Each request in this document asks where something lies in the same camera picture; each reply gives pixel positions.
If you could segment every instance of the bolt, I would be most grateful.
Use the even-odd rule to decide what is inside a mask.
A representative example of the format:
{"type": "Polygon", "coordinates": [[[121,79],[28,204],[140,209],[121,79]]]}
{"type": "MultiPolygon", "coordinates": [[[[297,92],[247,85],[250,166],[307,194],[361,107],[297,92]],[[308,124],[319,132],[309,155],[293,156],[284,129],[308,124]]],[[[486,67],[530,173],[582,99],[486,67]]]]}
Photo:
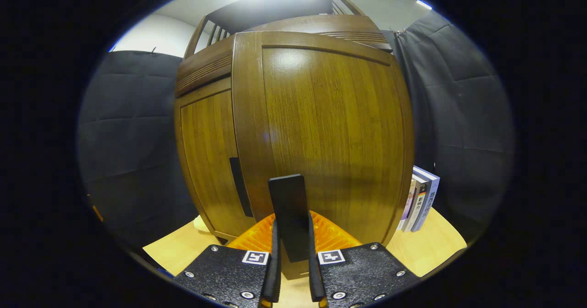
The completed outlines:
{"type": "Polygon", "coordinates": [[[346,296],[346,293],[344,292],[336,292],[335,294],[332,295],[333,299],[339,300],[342,299],[346,296]]]}
{"type": "Polygon", "coordinates": [[[254,294],[252,294],[251,292],[247,292],[247,291],[241,292],[241,296],[245,299],[252,299],[255,297],[254,294]]]}

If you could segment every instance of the stack of books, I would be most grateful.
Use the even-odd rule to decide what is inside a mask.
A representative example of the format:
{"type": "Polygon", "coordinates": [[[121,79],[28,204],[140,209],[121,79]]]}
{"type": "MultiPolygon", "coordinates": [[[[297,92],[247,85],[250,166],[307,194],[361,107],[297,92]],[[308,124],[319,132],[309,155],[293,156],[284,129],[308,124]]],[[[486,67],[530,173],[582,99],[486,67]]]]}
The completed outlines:
{"type": "Polygon", "coordinates": [[[398,229],[402,229],[404,232],[414,232],[422,228],[426,216],[432,208],[439,182],[438,176],[414,166],[410,191],[398,229]]]}

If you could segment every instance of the wooden cabinet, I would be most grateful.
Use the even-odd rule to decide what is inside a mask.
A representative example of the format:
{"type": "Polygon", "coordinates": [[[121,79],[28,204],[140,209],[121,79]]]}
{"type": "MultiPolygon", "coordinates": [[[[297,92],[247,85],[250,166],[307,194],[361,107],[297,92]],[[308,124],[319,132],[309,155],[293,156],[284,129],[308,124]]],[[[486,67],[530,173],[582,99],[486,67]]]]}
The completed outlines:
{"type": "Polygon", "coordinates": [[[176,88],[185,181],[212,233],[231,239],[272,214],[268,179],[299,173],[311,210],[361,242],[387,245],[414,153],[395,57],[309,33],[246,32],[223,41],[200,51],[193,74],[185,66],[197,62],[184,60],[178,76],[196,79],[176,88]],[[237,194],[234,157],[254,218],[237,194]]]}
{"type": "Polygon", "coordinates": [[[237,158],[230,78],[176,100],[176,136],[185,182],[208,229],[224,239],[255,224],[244,214],[230,158],[237,158]]]}

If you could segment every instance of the black fabric backdrop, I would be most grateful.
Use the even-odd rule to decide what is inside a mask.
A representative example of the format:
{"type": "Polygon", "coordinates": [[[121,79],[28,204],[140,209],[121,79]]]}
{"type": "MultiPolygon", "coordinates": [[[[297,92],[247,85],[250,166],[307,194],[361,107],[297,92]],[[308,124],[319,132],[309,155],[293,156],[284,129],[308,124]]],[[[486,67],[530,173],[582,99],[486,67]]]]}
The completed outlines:
{"type": "Polygon", "coordinates": [[[475,43],[433,10],[405,32],[383,34],[410,93],[415,164],[440,177],[434,208],[470,243],[511,174],[515,132],[505,89],[475,43]]]}
{"type": "Polygon", "coordinates": [[[173,126],[181,61],[144,51],[108,53],[80,110],[78,158],[88,204],[140,256],[145,256],[143,246],[198,215],[185,186],[173,126]]]}

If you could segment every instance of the ceiling light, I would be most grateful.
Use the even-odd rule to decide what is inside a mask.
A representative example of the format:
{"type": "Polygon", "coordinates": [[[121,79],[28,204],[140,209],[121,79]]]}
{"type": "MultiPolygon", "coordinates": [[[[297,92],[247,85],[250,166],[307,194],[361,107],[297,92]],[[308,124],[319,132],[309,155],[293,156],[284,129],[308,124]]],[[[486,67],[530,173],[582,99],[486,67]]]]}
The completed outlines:
{"type": "Polygon", "coordinates": [[[426,5],[426,3],[424,3],[424,2],[422,2],[420,0],[416,1],[416,3],[419,4],[419,5],[421,5],[421,6],[423,6],[424,8],[426,8],[428,10],[432,10],[432,7],[431,6],[426,5]]]}

